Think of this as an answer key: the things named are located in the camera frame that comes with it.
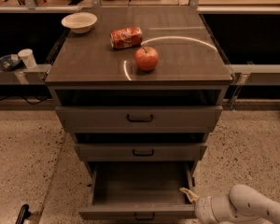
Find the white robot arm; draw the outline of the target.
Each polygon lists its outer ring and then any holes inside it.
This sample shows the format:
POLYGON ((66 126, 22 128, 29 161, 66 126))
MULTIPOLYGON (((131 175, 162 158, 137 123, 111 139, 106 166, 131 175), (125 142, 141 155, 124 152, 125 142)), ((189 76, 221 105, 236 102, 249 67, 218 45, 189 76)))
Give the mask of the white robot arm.
POLYGON ((280 224, 280 203, 247 185, 233 185, 228 194, 218 196, 198 196, 190 189, 179 190, 194 205, 195 216, 202 224, 280 224))

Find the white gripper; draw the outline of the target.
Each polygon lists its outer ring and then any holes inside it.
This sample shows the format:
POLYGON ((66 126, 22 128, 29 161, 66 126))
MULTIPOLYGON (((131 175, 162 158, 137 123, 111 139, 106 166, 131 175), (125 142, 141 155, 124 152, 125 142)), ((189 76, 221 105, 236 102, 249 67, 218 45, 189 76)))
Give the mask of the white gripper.
POLYGON ((231 203, 227 194, 199 197, 190 189, 179 190, 191 203, 195 203, 195 215, 202 224, 220 224, 231 220, 231 203))

